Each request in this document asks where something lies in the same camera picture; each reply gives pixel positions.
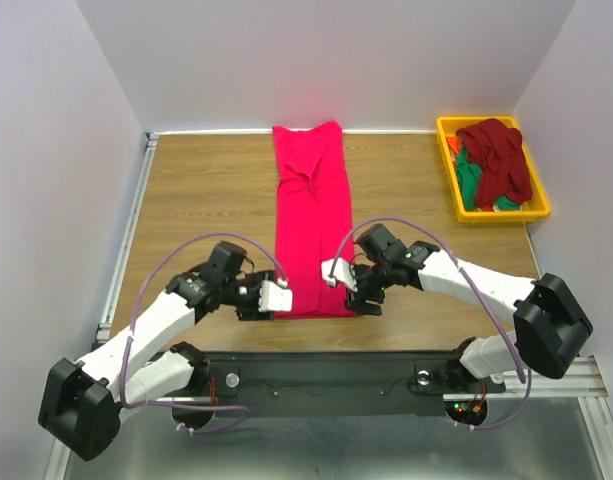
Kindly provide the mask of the pink t shirt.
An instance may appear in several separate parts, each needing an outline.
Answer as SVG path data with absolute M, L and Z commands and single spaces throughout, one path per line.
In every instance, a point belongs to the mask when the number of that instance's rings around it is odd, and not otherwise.
M 345 318 L 346 291 L 327 286 L 321 263 L 332 259 L 353 226 L 343 132 L 335 121 L 310 130 L 273 128 L 279 183 L 275 254 L 293 292 L 281 319 Z

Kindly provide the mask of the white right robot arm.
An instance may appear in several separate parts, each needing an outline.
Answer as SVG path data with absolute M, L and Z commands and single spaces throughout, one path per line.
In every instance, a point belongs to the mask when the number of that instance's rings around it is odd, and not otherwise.
M 503 274 L 459 259 L 437 237 L 405 245 L 382 223 L 350 231 L 367 263 L 341 257 L 322 264 L 331 285 L 343 284 L 346 306 L 358 315 L 381 314 L 386 289 L 412 287 L 482 308 L 497 333 L 465 341 L 446 366 L 449 384 L 468 390 L 507 371 L 526 382 L 529 373 L 558 380 L 577 358 L 594 327 L 566 282 Z

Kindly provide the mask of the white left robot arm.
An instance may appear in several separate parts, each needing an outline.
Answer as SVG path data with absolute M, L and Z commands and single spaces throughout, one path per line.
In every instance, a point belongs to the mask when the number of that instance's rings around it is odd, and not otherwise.
M 90 461 L 116 438 L 130 411 L 163 406 L 162 396 L 201 392 L 208 382 L 202 352 L 181 344 L 159 350 L 220 306 L 272 317 L 292 308 L 284 267 L 272 254 L 270 270 L 244 274 L 247 251 L 222 232 L 209 259 L 171 278 L 146 309 L 133 308 L 129 325 L 76 361 L 49 370 L 38 423 L 80 459 Z

